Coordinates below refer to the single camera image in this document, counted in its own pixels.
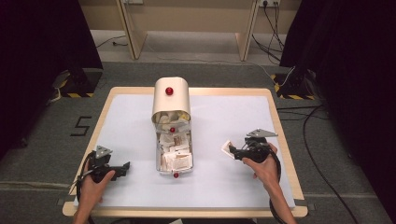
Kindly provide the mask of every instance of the black curtain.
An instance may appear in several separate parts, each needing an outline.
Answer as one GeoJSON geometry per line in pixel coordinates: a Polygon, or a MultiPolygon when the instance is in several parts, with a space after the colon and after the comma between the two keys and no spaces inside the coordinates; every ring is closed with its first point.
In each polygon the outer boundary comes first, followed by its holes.
{"type": "Polygon", "coordinates": [[[103,68],[77,0],[0,1],[0,158],[34,125],[65,70],[103,68]]]}
{"type": "Polygon", "coordinates": [[[396,1],[331,2],[336,17],[330,2],[303,0],[281,65],[317,72],[346,148],[396,223],[396,1]]]}

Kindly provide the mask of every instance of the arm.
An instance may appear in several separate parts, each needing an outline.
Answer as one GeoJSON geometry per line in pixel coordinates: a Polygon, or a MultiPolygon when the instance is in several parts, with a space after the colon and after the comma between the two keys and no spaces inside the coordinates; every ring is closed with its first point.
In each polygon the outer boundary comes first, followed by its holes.
{"type": "MultiPolygon", "coordinates": [[[[276,153],[277,148],[271,143],[269,145],[276,153]]],[[[256,163],[255,161],[248,158],[244,158],[242,161],[244,164],[250,166],[253,169],[255,172],[253,177],[258,177],[263,183],[263,186],[268,191],[273,206],[279,217],[288,224],[297,223],[290,211],[285,196],[283,195],[282,188],[280,187],[277,180],[276,162],[271,154],[268,155],[267,159],[262,163],[256,163]]]]}
{"type": "Polygon", "coordinates": [[[87,222],[91,210],[97,203],[102,202],[102,195],[105,192],[106,185],[115,173],[115,171],[108,172],[100,183],[93,182],[90,175],[84,177],[73,224],[84,224],[87,222]]]}

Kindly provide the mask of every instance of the red ball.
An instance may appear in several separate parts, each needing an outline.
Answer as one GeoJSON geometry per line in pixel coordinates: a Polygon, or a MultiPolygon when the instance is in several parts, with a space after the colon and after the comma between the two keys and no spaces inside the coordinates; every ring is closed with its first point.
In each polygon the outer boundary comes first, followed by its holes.
{"type": "Polygon", "coordinates": [[[165,92],[166,92],[166,95],[172,95],[173,89],[171,87],[168,87],[168,88],[166,88],[165,92]]]}

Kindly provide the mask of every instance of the black device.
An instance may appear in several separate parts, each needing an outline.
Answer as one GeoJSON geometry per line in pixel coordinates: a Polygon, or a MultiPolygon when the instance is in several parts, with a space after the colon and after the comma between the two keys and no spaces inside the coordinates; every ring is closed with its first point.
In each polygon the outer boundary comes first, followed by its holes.
{"type": "Polygon", "coordinates": [[[262,163],[270,154],[270,146],[265,137],[246,137],[246,149],[236,149],[229,146],[230,152],[233,153],[236,160],[242,160],[244,157],[249,158],[257,163],[262,163]]]}
{"type": "Polygon", "coordinates": [[[270,133],[263,129],[256,129],[247,134],[245,137],[246,148],[236,149],[233,145],[229,145],[230,152],[236,160],[242,160],[244,157],[249,158],[257,163],[262,163],[272,152],[265,137],[277,136],[276,133],[270,133]]]}
{"type": "Polygon", "coordinates": [[[95,183],[99,183],[105,175],[114,170],[116,173],[111,178],[112,181],[117,180],[118,177],[126,176],[131,163],[128,161],[122,166],[109,166],[112,150],[98,146],[96,151],[93,151],[88,158],[88,170],[95,183]]]}

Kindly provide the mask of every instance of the cylindrical container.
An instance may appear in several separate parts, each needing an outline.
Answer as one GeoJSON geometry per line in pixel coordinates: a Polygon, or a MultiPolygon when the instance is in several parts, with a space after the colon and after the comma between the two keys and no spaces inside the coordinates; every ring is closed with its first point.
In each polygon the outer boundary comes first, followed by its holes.
{"type": "Polygon", "coordinates": [[[157,170],[163,175],[192,171],[189,85],[182,77],[155,83],[151,121],[157,136],[157,170]]]}

